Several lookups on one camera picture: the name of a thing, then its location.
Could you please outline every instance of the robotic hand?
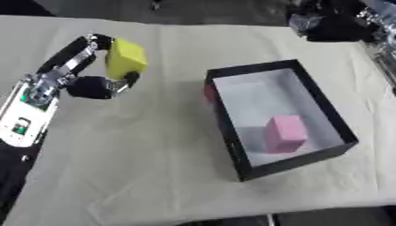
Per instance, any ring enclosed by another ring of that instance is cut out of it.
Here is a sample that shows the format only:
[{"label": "robotic hand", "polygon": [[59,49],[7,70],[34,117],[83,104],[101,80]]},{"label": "robotic hand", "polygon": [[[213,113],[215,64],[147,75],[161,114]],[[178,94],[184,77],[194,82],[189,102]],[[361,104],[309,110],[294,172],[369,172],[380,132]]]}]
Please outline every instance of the robotic hand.
[{"label": "robotic hand", "polygon": [[78,77],[92,64],[98,50],[111,56],[115,39],[101,34],[80,37],[61,49],[35,74],[27,74],[12,89],[0,109],[0,222],[11,209],[33,167],[57,110],[62,89],[71,96],[110,99],[122,93],[140,77],[127,72],[122,79]]}]

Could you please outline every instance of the yellow block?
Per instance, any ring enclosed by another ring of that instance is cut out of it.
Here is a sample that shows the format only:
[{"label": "yellow block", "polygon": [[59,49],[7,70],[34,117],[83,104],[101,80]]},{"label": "yellow block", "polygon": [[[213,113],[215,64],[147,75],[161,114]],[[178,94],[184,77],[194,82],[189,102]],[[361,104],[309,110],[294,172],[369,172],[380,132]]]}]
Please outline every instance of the yellow block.
[{"label": "yellow block", "polygon": [[107,76],[122,79],[128,72],[141,73],[147,65],[143,47],[116,38],[106,59]]}]

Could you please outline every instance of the table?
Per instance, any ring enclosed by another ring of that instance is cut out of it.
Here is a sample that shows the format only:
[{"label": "table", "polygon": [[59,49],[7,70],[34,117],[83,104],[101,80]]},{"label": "table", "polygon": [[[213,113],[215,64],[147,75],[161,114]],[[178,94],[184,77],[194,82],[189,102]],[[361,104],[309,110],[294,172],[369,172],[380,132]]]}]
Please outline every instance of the table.
[{"label": "table", "polygon": [[[396,99],[358,43],[309,43],[287,27],[265,26],[3,16],[0,27],[3,94],[83,34],[137,42],[149,62],[115,100],[62,96],[7,226],[173,225],[396,203]],[[341,157],[240,183],[202,95],[205,73],[293,58],[361,142]],[[103,61],[84,74],[104,75]]]}]

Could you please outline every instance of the white cloth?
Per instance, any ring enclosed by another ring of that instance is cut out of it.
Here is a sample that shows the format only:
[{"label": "white cloth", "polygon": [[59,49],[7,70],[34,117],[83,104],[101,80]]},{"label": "white cloth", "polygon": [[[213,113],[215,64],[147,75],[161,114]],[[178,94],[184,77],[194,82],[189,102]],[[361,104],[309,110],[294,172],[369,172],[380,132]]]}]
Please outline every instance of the white cloth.
[{"label": "white cloth", "polygon": [[[396,99],[356,43],[309,43],[286,27],[158,26],[0,17],[0,90],[76,37],[142,45],[149,67],[110,101],[62,96],[5,225],[166,225],[396,202]],[[298,59],[358,136],[345,155],[237,181],[202,95],[206,71]],[[96,60],[81,75],[104,75]]]}]

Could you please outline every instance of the black box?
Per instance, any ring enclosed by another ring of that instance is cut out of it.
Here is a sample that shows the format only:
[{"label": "black box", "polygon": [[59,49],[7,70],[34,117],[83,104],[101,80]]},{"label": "black box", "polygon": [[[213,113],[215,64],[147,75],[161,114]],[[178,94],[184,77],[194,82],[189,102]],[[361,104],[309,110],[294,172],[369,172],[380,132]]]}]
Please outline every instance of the black box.
[{"label": "black box", "polygon": [[[205,95],[241,181],[326,160],[359,142],[297,60],[209,70]],[[265,122],[277,114],[301,116],[309,136],[304,148],[256,152],[265,147],[258,141]]]}]

